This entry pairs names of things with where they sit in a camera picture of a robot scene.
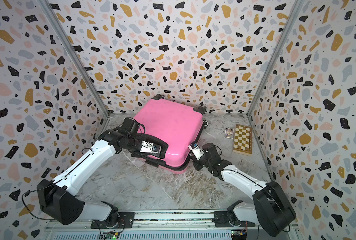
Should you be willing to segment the pink hard-shell suitcase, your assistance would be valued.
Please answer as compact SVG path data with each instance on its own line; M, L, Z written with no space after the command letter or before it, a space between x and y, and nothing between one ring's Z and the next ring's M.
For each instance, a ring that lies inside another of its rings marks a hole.
M143 153L140 158L154 167L184 173L191 160L189 145L199 140L208 125L203 120L206 111L203 106L194 108L156 97L149 100L134 119L144 125L147 142L162 149L158 157Z

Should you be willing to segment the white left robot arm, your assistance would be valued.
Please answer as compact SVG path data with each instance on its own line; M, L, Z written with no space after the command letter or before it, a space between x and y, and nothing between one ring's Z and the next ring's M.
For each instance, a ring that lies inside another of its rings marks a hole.
M103 132L94 145L72 166L53 180L37 185L40 209L54 220L68 225L76 220L92 220L99 227L113 228L118 224L118 209L109 203L90 203L76 198L88 178L109 158L122 150L141 156L160 152L160 147L138 132L144 126L132 118L113 130Z

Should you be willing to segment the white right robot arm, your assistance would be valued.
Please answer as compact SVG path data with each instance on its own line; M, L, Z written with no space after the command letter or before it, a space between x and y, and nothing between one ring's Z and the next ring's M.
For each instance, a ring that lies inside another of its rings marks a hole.
M251 204L235 202L228 207L226 215L216 217L214 223L233 227L255 223L272 237L290 228L296 213L277 182L266 183L249 176L231 162L223 160L217 146L212 143L200 147L193 142L189 149L197 171L206 168L214 177L233 185L253 201Z

